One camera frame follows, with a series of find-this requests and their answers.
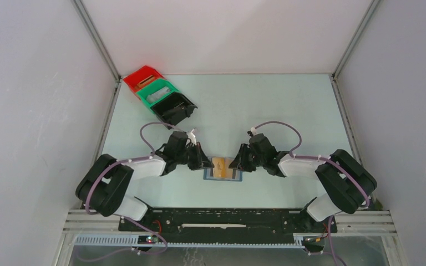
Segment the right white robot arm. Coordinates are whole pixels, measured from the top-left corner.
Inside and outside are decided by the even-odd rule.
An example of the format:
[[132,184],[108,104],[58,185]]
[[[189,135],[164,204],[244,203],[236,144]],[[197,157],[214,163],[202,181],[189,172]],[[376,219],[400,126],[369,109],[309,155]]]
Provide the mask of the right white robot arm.
[[347,151],[337,149],[328,157],[300,156],[278,151],[264,134],[253,135],[229,168],[254,172],[263,168],[271,176],[306,177],[320,182],[325,193],[307,203],[300,217],[303,229],[316,231],[323,221],[338,213],[354,214],[369,207],[377,188],[374,177]]

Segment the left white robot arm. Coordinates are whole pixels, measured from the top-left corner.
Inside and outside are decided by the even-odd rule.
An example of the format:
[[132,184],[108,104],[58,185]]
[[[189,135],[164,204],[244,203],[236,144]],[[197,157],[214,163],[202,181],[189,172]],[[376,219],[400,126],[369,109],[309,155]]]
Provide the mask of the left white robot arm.
[[174,131],[149,156],[117,160],[102,154],[78,184],[75,195],[90,214],[130,218],[138,230],[146,231],[153,224],[153,215],[146,203],[128,194],[129,185],[142,178],[165,176],[178,165],[192,171],[214,167],[192,132]]

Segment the blue card holder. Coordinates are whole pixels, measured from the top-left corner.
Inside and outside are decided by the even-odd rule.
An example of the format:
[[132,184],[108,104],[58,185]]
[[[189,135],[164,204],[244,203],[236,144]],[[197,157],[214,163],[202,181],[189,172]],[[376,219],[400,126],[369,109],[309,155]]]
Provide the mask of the blue card holder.
[[205,169],[203,180],[228,182],[242,181],[242,172],[229,168],[230,163],[234,160],[233,158],[209,157],[209,159],[214,167]]

